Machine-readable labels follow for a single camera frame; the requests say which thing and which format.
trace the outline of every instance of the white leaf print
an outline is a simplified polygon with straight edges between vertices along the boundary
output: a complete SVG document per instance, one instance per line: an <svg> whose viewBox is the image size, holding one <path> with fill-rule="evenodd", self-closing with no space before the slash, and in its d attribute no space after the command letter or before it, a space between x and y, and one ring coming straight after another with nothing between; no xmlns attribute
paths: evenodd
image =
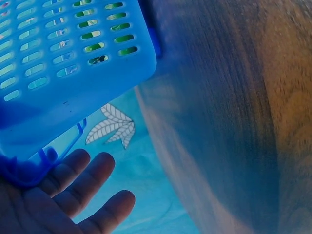
<svg viewBox="0 0 312 234"><path fill-rule="evenodd" d="M110 143L110 142L121 139L121 143L124 149L127 149L129 142L134 133L135 133L135 125L133 122L129 122L123 125L122 127L120 127L117 130L117 132L115 132L115 134L106 141L106 143Z"/></svg>
<svg viewBox="0 0 312 234"><path fill-rule="evenodd" d="M135 132L132 131L128 136L121 139L121 143L122 143L124 149L127 149L128 145L130 143L130 140L131 140L132 136L134 135L134 133Z"/></svg>
<svg viewBox="0 0 312 234"><path fill-rule="evenodd" d="M103 114L108 118L115 122L130 122L132 121L128 116L126 116L123 112L115 108L115 106L111 104L106 104L101 108Z"/></svg>
<svg viewBox="0 0 312 234"><path fill-rule="evenodd" d="M85 143L90 144L112 131L117 130L105 143L121 140L123 148L126 149L135 133L135 124L133 120L111 104L103 106L101 111L107 119L98 123L91 129Z"/></svg>
<svg viewBox="0 0 312 234"><path fill-rule="evenodd" d="M111 133L112 131L121 127L123 124L124 123L114 122L110 119L106 119L106 120L98 123L89 132L89 134L86 138L86 144L90 144L91 142Z"/></svg>

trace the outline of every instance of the wooden surface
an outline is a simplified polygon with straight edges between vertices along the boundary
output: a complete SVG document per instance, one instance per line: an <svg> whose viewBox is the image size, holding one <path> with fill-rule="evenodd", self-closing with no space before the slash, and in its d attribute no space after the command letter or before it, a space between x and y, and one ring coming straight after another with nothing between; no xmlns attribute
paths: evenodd
<svg viewBox="0 0 312 234"><path fill-rule="evenodd" d="M147 1L164 56L136 92L201 232L312 233L312 1Z"/></svg>

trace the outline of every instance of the basket hole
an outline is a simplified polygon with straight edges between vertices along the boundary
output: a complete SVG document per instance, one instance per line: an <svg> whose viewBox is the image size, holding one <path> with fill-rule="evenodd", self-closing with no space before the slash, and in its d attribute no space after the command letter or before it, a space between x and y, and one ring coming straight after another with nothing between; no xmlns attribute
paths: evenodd
<svg viewBox="0 0 312 234"><path fill-rule="evenodd" d="M104 46L105 46L105 44L103 42L100 42L100 43L96 43L96 44L93 44L93 45L86 46L84 48L84 51L88 53L88 52L91 52L91 51L103 48Z"/></svg>
<svg viewBox="0 0 312 234"><path fill-rule="evenodd" d="M88 9L84 11L79 11L75 14L76 17L88 16L94 13L94 9Z"/></svg>
<svg viewBox="0 0 312 234"><path fill-rule="evenodd" d="M12 70L13 70L13 64L7 65L6 67L4 67L0 70L0 76L5 75Z"/></svg>
<svg viewBox="0 0 312 234"><path fill-rule="evenodd" d="M3 99L4 101L11 101L17 98L19 95L20 95L20 92L18 90L14 90L13 92L10 92L9 94L5 95Z"/></svg>
<svg viewBox="0 0 312 234"><path fill-rule="evenodd" d="M88 61L89 65L95 65L101 62L105 62L108 60L108 56L107 55L101 55L95 58L92 58Z"/></svg>
<svg viewBox="0 0 312 234"><path fill-rule="evenodd" d="M10 24L10 21L7 19L6 21L3 21L3 22L0 23L0 28L8 26L9 24Z"/></svg>
<svg viewBox="0 0 312 234"><path fill-rule="evenodd" d="M114 42L121 43L121 42L125 42L125 41L128 41L128 40L132 40L134 38L135 37L133 35L129 34L129 35L125 35L125 36L122 36L122 37L119 37L119 38L115 38Z"/></svg>
<svg viewBox="0 0 312 234"><path fill-rule="evenodd" d="M0 39L3 39L9 35L11 35L11 30L6 30L3 33L0 33Z"/></svg>
<svg viewBox="0 0 312 234"><path fill-rule="evenodd" d="M126 15L127 15L127 14L124 13L124 12L112 14L112 15L110 15L110 16L107 17L107 20L116 20L116 19L119 19L119 18L126 17Z"/></svg>
<svg viewBox="0 0 312 234"><path fill-rule="evenodd" d="M37 40L37 39L36 40L32 40L32 41L22 45L20 47L20 51L25 51L25 50L33 48L33 47L35 47L37 45L39 45L39 40Z"/></svg>
<svg viewBox="0 0 312 234"><path fill-rule="evenodd" d="M57 13L61 13L63 11L64 11L63 7L58 7L58 8L55 8L53 10L50 10L50 11L47 11L46 13L44 13L43 17L47 18L47 17L50 17L50 16L55 15Z"/></svg>
<svg viewBox="0 0 312 234"><path fill-rule="evenodd" d="M63 41L60 41L54 45L51 46L50 50L53 52L53 51L56 51L56 50L59 50L65 46L68 46L69 44L69 40L63 40Z"/></svg>
<svg viewBox="0 0 312 234"><path fill-rule="evenodd" d="M4 12L2 12L1 14L0 14L0 16L2 17L2 18L4 18L5 16L8 16L9 15L9 11L4 11Z"/></svg>
<svg viewBox="0 0 312 234"><path fill-rule="evenodd" d="M23 60L22 60L22 63L31 62L31 61L33 61L33 60L35 60L35 59L40 58L41 56L42 56L42 52L36 51L36 52L34 52L34 53L32 53L32 54L27 55L26 57L24 57Z"/></svg>
<svg viewBox="0 0 312 234"><path fill-rule="evenodd" d="M53 38L60 37L68 32L67 28L56 30L48 35L48 39L51 40Z"/></svg>
<svg viewBox="0 0 312 234"><path fill-rule="evenodd" d="M31 18L25 20L24 22L20 23L18 25L18 29L21 29L23 27L29 26L29 25L33 24L34 22L36 22L36 18L35 17L31 17Z"/></svg>
<svg viewBox="0 0 312 234"><path fill-rule="evenodd" d="M137 47L136 46L132 46L132 47L129 47L127 49L119 50L118 54L119 55L128 55L128 54L134 53L136 51L137 51Z"/></svg>
<svg viewBox="0 0 312 234"><path fill-rule="evenodd" d="M22 33L22 34L20 34L19 40L22 40L22 39L25 39L25 38L27 38L27 37L33 36L33 35L35 35L36 33L37 33L37 29L36 29L36 28L32 28L32 29L30 29L30 30L28 30L28 31L26 31L26 32L24 32L24 33Z"/></svg>
<svg viewBox="0 0 312 234"><path fill-rule="evenodd" d="M0 89L5 89L6 87L11 86L15 82L16 82L16 78L15 77L11 77L11 78L7 79L6 81L4 81L4 82L2 82L0 84Z"/></svg>
<svg viewBox="0 0 312 234"><path fill-rule="evenodd" d="M60 2L62 2L62 0L50 0L50 1L46 1L42 6L48 7L48 6L52 6L52 5L60 3Z"/></svg>
<svg viewBox="0 0 312 234"><path fill-rule="evenodd" d="M27 15L33 14L34 12L35 12L35 8L34 7L29 8L26 11L23 11L23 12L19 13L17 18L20 19L20 18L25 17Z"/></svg>
<svg viewBox="0 0 312 234"><path fill-rule="evenodd" d="M26 7L26 6L28 6L28 5L33 4L34 2L35 2L35 0L27 0L27 1L24 1L24 2L20 3L20 4L16 7L16 9L21 9L21 8L23 8L23 7Z"/></svg>
<svg viewBox="0 0 312 234"><path fill-rule="evenodd" d="M0 51L1 51L1 50L4 50L5 48L8 48L10 45L11 45L11 42L10 42L9 40L6 41L5 43L2 43L2 44L0 45Z"/></svg>
<svg viewBox="0 0 312 234"><path fill-rule="evenodd" d="M9 5L9 2L6 1L5 3L3 3L1 6L0 6L0 9L4 9L5 7L7 7Z"/></svg>
<svg viewBox="0 0 312 234"><path fill-rule="evenodd" d="M115 26L111 27L111 30L115 32L115 31L120 31L122 29L126 29L126 28L130 28L129 23L122 23L119 25L115 25Z"/></svg>
<svg viewBox="0 0 312 234"><path fill-rule="evenodd" d="M64 77L77 71L77 66L72 65L57 72L57 77Z"/></svg>
<svg viewBox="0 0 312 234"><path fill-rule="evenodd" d="M116 2L116 3L112 3L112 4L106 5L105 9L106 10L111 10L111 9L118 8L118 7L121 7L121 6L123 6L122 2Z"/></svg>
<svg viewBox="0 0 312 234"><path fill-rule="evenodd" d="M46 84L48 82L48 78L47 77L41 77L40 79L36 79L35 81L31 82L27 88L28 89L36 89L40 86L43 86L44 84Z"/></svg>
<svg viewBox="0 0 312 234"><path fill-rule="evenodd" d="M96 31L93 31L93 32L91 32L91 33L83 34L83 35L81 36L81 39L87 40L87 39L90 39L90 38L98 37L99 35L101 35L101 32L100 32L99 30L96 30Z"/></svg>
<svg viewBox="0 0 312 234"><path fill-rule="evenodd" d="M82 1L77 1L73 4L73 6L77 7L77 6L83 6L83 5L87 5L89 3L91 3L91 0L82 0Z"/></svg>
<svg viewBox="0 0 312 234"><path fill-rule="evenodd" d="M70 60L74 57L74 53L73 52L68 52L66 54L60 55L58 57L56 57L55 59L53 59L53 63L54 64L58 64L60 62L64 62L67 60Z"/></svg>
<svg viewBox="0 0 312 234"><path fill-rule="evenodd" d="M98 23L98 21L96 19L91 19L91 20L88 20L86 22L82 22L82 23L78 24L78 27L79 28L85 28L88 26L96 25L97 23Z"/></svg>
<svg viewBox="0 0 312 234"><path fill-rule="evenodd" d="M46 28L50 28L50 27L56 26L56 25L64 23L64 22L65 22L65 19L63 17L60 17L60 18L57 18L57 19L54 19L54 20L48 22L45 25L45 27Z"/></svg>
<svg viewBox="0 0 312 234"><path fill-rule="evenodd" d="M1 57L0 57L0 63L2 63L2 62L4 62L4 61L7 61L9 58L11 58L12 57L12 53L11 52L9 52L9 53L7 53L7 54L5 54L5 55L2 55Z"/></svg>
<svg viewBox="0 0 312 234"><path fill-rule="evenodd" d="M26 70L25 75L28 77L30 75L33 75L37 72L42 71L43 68L44 68L43 64L38 64L38 65L33 66L33 67L29 68L28 70Z"/></svg>

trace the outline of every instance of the finger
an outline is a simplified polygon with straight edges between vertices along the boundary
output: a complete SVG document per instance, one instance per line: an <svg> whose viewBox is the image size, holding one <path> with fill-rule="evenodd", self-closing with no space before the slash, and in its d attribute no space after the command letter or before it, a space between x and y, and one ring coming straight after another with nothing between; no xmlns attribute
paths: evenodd
<svg viewBox="0 0 312 234"><path fill-rule="evenodd" d="M53 168L40 183L39 188L54 197L74 181L90 162L89 154L82 149L73 151L63 162Z"/></svg>
<svg viewBox="0 0 312 234"><path fill-rule="evenodd" d="M113 157L101 153L91 161L78 178L53 200L70 217L75 217L101 188L115 167Z"/></svg>
<svg viewBox="0 0 312 234"><path fill-rule="evenodd" d="M84 234L109 234L128 217L135 201L130 191L120 191L78 226Z"/></svg>

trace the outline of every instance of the hand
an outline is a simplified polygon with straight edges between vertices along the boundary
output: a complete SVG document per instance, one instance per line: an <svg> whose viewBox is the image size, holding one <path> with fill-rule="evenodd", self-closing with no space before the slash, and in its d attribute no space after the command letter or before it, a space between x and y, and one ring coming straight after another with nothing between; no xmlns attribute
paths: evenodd
<svg viewBox="0 0 312 234"><path fill-rule="evenodd" d="M135 197L121 191L94 215L72 221L112 173L115 161L101 153L76 150L52 169L41 184L20 190L0 179L0 232L4 234L109 234L132 210Z"/></svg>

